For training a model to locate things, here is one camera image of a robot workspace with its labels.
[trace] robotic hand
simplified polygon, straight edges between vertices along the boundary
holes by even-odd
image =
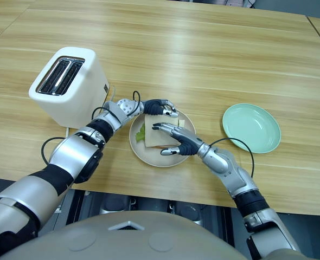
[[[247,240],[253,259],[264,258],[276,249],[299,251],[277,213],[268,206],[250,175],[236,163],[232,153],[208,145],[183,127],[156,123],[153,129],[164,131],[181,143],[178,147],[163,149],[161,155],[197,154],[222,181],[242,214],[247,231],[253,232]]]
[[[0,193],[0,255],[37,236],[68,188],[90,178],[105,144],[134,116],[178,116],[175,106],[165,99],[108,101],[103,109],[87,126],[57,145],[46,168]]]

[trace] black cable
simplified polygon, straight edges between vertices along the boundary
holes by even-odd
[[[108,111],[111,115],[113,115],[115,118],[117,118],[117,116],[116,116],[113,112],[111,112],[108,108],[105,108],[105,107],[97,107],[97,108],[94,109],[93,113],[91,114],[91,120],[94,119],[94,115],[95,115],[96,111],[99,110],[99,109],[101,109],[101,110],[103,109],[103,110],[105,110],[105,111]]]
[[[56,136],[56,137],[49,138],[47,141],[45,141],[45,142],[43,143],[43,145],[42,145],[42,147],[41,147],[42,159],[43,159],[43,161],[44,161],[44,163],[45,163],[46,165],[48,165],[48,161],[47,161],[46,157],[44,156],[44,148],[45,148],[45,146],[46,146],[47,143],[49,143],[50,141],[55,140],[55,139],[65,139],[65,137],[58,137],[58,136]]]
[[[137,108],[139,107],[139,104],[140,104],[140,93],[139,93],[137,90],[135,90],[135,91],[132,93],[132,98],[133,98],[133,100],[135,100],[135,93],[137,93],[137,95],[138,95],[138,103],[137,103],[137,106],[136,106],[136,108],[135,108],[132,112],[130,112],[129,114],[127,114],[127,116],[132,115],[132,114],[137,110]]]
[[[221,142],[221,141],[224,141],[224,140],[236,140],[236,141],[238,141],[238,142],[241,142],[242,144],[244,144],[244,145],[247,147],[247,149],[248,149],[248,151],[249,151],[249,153],[251,154],[251,157],[252,157],[252,174],[251,174],[251,177],[252,177],[252,179],[253,179],[253,175],[254,175],[254,156],[253,156],[252,151],[251,151],[250,148],[246,145],[245,142],[243,142],[242,140],[237,139],[237,138],[226,137],[226,138],[222,138],[222,139],[219,139],[219,140],[216,140],[216,141],[212,142],[212,143],[209,145],[209,147],[211,147],[212,145],[216,144],[217,142]]]

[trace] green plate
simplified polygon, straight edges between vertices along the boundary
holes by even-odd
[[[228,137],[245,142],[253,153],[268,153],[280,143],[280,128],[274,117],[252,104],[237,104],[229,107],[223,116],[223,128]],[[248,151],[240,142],[235,145]]]

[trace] white toaster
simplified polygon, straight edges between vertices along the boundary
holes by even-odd
[[[49,60],[29,89],[60,126],[80,128],[105,101],[110,85],[90,49],[64,47]]]

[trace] beige plate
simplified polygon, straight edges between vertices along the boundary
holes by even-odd
[[[177,112],[179,114],[179,119],[185,120],[184,127],[192,131],[193,133],[196,133],[193,122],[181,111],[177,110]],[[145,147],[144,140],[136,142],[136,133],[140,131],[140,128],[142,127],[143,123],[144,114],[139,115],[135,118],[135,120],[132,122],[129,131],[129,140],[131,148],[135,155],[137,155],[137,157],[140,158],[142,161],[156,167],[171,167],[184,162],[189,157],[182,156],[179,154],[163,156],[160,154],[161,149]]]

